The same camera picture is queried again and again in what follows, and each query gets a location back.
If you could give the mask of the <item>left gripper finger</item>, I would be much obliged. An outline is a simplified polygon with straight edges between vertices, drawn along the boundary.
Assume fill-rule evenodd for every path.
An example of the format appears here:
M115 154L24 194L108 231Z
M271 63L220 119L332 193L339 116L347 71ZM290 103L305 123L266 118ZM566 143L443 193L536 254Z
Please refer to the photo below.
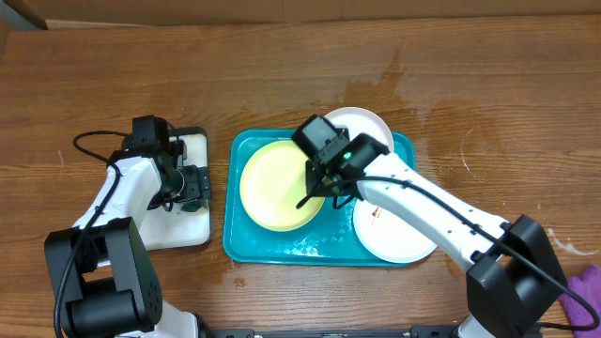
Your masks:
M180 194L181 202L209 200L211 198L207 166L186 165L182 168L181 173L184 177L183 191Z
M178 135L169 140L169 153L176 169L182 169L187 159L187 146Z

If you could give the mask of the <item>yellow-green round plate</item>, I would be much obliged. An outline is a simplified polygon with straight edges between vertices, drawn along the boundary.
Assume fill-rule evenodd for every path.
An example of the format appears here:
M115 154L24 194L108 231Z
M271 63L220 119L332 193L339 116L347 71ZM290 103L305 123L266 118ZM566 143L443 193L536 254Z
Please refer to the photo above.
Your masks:
M306 196L307 156L290 140L272 142L259 148L245 164L239 194L248 216L259 226L274 232L289 232L310 222L325 199Z

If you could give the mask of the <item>green and yellow sponge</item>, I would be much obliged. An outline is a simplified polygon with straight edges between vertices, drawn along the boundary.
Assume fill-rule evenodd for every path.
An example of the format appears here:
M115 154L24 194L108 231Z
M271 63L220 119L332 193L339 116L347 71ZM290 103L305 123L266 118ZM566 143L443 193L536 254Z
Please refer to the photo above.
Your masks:
M183 202L180 204L180 210L182 212L194 213L198 211L202 207L202 202L200 200L192 200Z

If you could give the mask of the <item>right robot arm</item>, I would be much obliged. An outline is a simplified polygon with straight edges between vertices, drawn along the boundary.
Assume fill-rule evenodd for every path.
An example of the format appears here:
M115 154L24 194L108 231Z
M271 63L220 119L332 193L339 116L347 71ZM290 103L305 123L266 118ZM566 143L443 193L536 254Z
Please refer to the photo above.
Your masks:
M522 215L510 223L454 197L408 167L372 136L295 131L307 155L309 197L350 195L418 230L466 274L470 314L453 337L530 337L567 290L544 228Z

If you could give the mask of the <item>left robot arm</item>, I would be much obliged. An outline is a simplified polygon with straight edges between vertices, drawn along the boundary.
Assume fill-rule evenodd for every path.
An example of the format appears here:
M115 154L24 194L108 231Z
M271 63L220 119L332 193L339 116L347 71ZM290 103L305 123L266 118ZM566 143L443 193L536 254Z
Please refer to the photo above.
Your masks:
M162 296L149 251L210 239L208 139L199 129L129 134L90 208L44 252L63 337L209 337Z

